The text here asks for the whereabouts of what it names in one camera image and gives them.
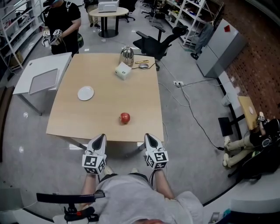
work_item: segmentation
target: white plate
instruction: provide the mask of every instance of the white plate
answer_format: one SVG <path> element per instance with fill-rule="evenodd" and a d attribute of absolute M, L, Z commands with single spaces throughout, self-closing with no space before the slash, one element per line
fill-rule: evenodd
<path fill-rule="evenodd" d="M 95 91 L 90 86 L 84 86 L 78 91 L 78 98 L 82 101 L 89 100 L 93 97 Z"/>

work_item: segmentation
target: white side table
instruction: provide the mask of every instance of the white side table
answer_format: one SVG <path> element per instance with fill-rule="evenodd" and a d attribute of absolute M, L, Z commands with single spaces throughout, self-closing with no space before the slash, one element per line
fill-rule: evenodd
<path fill-rule="evenodd" d="M 42 112 L 40 112 L 31 102 L 29 102 L 23 96 L 23 94 L 29 92 L 32 78 L 34 76 L 50 71 L 52 69 L 58 69 L 58 75 L 57 75 L 56 86 L 50 90 L 58 90 L 60 82 L 64 76 L 64 73 L 71 59 L 72 59 L 71 53 L 69 52 L 69 53 L 51 55 L 51 56 L 29 61 L 14 89 L 13 95 L 18 95 L 18 97 L 24 103 L 26 103 L 31 109 L 33 109 L 36 113 L 38 113 L 39 116 L 41 116 Z"/>

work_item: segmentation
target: red apple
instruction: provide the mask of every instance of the red apple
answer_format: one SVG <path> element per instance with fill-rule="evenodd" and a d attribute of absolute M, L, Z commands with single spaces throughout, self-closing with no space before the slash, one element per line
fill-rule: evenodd
<path fill-rule="evenodd" d="M 121 113 L 121 116 L 119 118 L 124 124 L 127 124 L 130 121 L 130 115 L 128 113 Z"/>

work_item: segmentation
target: power strip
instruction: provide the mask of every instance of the power strip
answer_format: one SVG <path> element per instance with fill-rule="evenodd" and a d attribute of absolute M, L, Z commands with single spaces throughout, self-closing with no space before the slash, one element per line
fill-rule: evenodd
<path fill-rule="evenodd" d="M 182 81 L 173 81 L 173 84 L 174 84 L 176 87 L 184 86 L 184 83 L 183 83 Z"/>

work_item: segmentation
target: brick wall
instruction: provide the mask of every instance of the brick wall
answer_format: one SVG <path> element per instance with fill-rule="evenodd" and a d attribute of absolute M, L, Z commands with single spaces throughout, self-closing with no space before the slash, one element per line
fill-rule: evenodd
<path fill-rule="evenodd" d="M 280 26 L 245 0 L 225 3 L 223 18 L 248 41 L 226 70 L 234 77 L 239 95 L 250 96 L 267 118 L 280 118 Z"/>

